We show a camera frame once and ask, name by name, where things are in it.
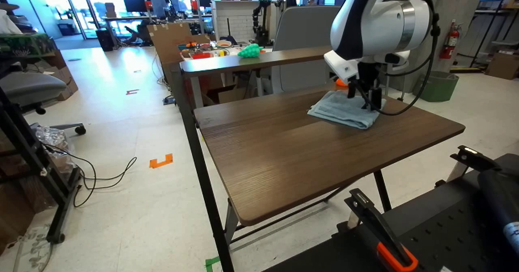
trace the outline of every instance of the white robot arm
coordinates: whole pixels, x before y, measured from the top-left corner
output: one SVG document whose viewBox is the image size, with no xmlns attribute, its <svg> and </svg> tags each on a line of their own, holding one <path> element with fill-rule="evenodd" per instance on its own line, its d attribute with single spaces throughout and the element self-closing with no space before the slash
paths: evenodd
<svg viewBox="0 0 519 272">
<path fill-rule="evenodd" d="M 349 82 L 351 98 L 358 89 L 366 106 L 383 113 L 382 91 L 375 86 L 380 63 L 403 65 L 409 50 L 423 42 L 431 27 L 434 51 L 440 34 L 437 22 L 431 0 L 345 0 L 332 23 L 333 50 L 325 59 L 340 78 Z M 431 54 L 426 60 L 429 68 L 432 58 Z M 345 71 L 344 66 L 353 59 L 359 61 L 358 74 L 351 77 L 352 71 Z"/>
</svg>

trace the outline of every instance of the orange clamp handle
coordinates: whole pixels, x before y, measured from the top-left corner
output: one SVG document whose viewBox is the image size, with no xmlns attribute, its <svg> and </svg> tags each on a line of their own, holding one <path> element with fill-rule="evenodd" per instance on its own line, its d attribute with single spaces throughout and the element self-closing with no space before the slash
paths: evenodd
<svg viewBox="0 0 519 272">
<path fill-rule="evenodd" d="M 386 246 L 384 246 L 384 244 L 382 244 L 381 242 L 379 242 L 377 245 L 377 251 L 396 272 L 413 272 L 418 266 L 418 260 L 413 256 L 413 254 L 410 253 L 409 250 L 407 250 L 407 248 L 405 248 L 404 246 L 402 247 L 404 248 L 405 253 L 411 259 L 411 264 L 406 267 L 402 266 L 402 264 L 400 264 L 400 262 L 397 259 L 395 259 L 393 254 L 391 254 L 391 252 L 389 252 Z"/>
</svg>

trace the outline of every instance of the green toy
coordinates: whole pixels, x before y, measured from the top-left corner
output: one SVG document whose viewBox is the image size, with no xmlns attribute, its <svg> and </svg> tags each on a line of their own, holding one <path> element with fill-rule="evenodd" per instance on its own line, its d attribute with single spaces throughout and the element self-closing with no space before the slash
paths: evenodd
<svg viewBox="0 0 519 272">
<path fill-rule="evenodd" d="M 261 49 L 263 49 L 263 47 L 260 47 L 256 43 L 253 43 L 243 48 L 243 50 L 241 50 L 240 52 L 238 52 L 238 56 L 243 58 L 258 57 L 260 55 Z"/>
</svg>

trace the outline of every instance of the brown table top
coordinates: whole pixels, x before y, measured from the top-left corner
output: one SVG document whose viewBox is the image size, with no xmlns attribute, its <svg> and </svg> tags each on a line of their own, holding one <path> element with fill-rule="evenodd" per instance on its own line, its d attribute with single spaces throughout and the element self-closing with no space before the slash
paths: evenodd
<svg viewBox="0 0 519 272">
<path fill-rule="evenodd" d="M 332 50 L 331 47 L 325 46 L 266 52 L 260 54 L 257 58 L 241 58 L 239 56 L 204 58 L 180 62 L 180 67 L 184 71 L 183 76 L 188 78 L 226 71 L 249 71 L 275 65 L 320 60 L 330 50 Z"/>
<path fill-rule="evenodd" d="M 450 137 L 465 126 L 412 107 L 368 130 L 306 112 L 328 89 L 312 88 L 195 109 L 239 221 L 257 224 Z M 388 98 L 385 111 L 404 108 Z"/>
</svg>

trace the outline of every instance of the computer tower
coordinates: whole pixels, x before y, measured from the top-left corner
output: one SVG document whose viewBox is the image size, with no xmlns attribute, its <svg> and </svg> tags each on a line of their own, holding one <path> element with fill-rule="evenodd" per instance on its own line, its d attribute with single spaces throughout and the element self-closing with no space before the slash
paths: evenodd
<svg viewBox="0 0 519 272">
<path fill-rule="evenodd" d="M 114 50 L 114 41 L 107 29 L 96 30 L 96 35 L 98 36 L 99 44 L 104 52 Z"/>
</svg>

